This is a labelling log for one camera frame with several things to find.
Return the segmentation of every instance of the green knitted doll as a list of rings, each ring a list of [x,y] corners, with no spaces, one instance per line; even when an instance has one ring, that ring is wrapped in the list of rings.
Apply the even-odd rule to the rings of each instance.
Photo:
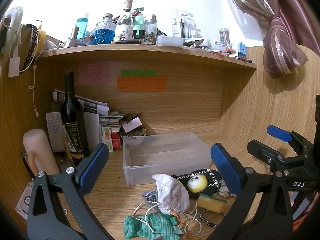
[[[150,240],[155,240],[162,236],[163,240],[180,240],[182,232],[178,228],[177,219],[172,215],[167,214],[150,214],[147,216],[147,220],[151,229],[143,222],[133,218],[124,218],[124,237],[125,239],[131,239],[133,237],[144,237]]]

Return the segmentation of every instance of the white wall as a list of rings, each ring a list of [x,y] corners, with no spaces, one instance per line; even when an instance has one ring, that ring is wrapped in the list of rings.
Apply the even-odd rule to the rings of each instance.
[[[14,0],[10,8],[22,6],[22,23],[43,20],[44,30],[50,36],[65,41],[76,20],[85,11],[90,13],[87,30],[91,31],[102,20],[104,13],[119,15],[124,2],[125,0]],[[196,27],[201,30],[199,34],[210,38],[212,43],[219,39],[220,28],[228,28],[230,41],[235,48],[240,41],[247,47],[262,45],[256,20],[238,11],[228,0],[133,0],[133,7],[139,6],[145,8],[144,15],[157,15],[158,29],[167,35],[172,35],[172,10],[179,9],[194,15]]]

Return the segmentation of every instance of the green sticky note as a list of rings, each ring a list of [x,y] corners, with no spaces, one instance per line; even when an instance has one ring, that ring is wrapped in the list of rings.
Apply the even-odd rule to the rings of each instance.
[[[155,70],[142,70],[142,69],[123,69],[121,70],[122,77],[155,77]]]

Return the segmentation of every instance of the pink sticky note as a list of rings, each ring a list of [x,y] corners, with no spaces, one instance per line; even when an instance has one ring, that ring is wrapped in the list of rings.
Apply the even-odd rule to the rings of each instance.
[[[78,84],[95,85],[110,83],[109,62],[97,62],[79,65]]]

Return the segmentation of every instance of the small box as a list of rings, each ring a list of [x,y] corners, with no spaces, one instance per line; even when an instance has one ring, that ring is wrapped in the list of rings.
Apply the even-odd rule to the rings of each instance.
[[[119,138],[112,139],[112,145],[114,149],[121,149],[121,140]]]
[[[120,136],[119,136],[119,133],[118,132],[111,132],[111,138],[112,139],[117,139],[117,138],[119,138]]]

